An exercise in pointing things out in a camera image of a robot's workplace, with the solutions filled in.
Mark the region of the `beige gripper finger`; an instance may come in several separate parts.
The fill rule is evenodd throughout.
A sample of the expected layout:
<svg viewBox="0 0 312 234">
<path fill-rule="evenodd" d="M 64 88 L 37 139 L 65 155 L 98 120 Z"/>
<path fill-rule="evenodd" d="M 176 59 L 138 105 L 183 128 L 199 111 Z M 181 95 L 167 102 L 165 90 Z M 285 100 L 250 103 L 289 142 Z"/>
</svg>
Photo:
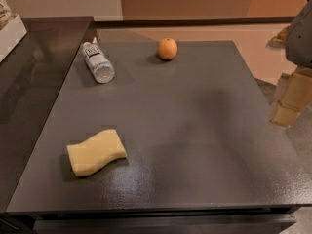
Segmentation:
<svg viewBox="0 0 312 234">
<path fill-rule="evenodd" d="M 290 28 L 287 26 L 283 28 L 277 35 L 272 38 L 274 43 L 285 44 L 288 38 Z"/>
<path fill-rule="evenodd" d="M 312 69 L 299 66 L 292 74 L 283 73 L 278 80 L 270 122 L 288 127 L 312 102 Z"/>
</svg>

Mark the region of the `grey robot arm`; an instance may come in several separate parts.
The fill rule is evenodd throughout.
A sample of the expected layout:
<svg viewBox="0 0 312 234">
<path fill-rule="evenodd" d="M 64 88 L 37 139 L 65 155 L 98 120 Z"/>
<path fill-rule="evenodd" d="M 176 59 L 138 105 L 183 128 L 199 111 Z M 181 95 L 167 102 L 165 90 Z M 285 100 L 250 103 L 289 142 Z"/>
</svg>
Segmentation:
<svg viewBox="0 0 312 234">
<path fill-rule="evenodd" d="M 312 1 L 292 20 L 285 52 L 296 70 L 291 75 L 281 75 L 270 114 L 270 122 L 284 128 L 293 124 L 312 102 Z"/>
</svg>

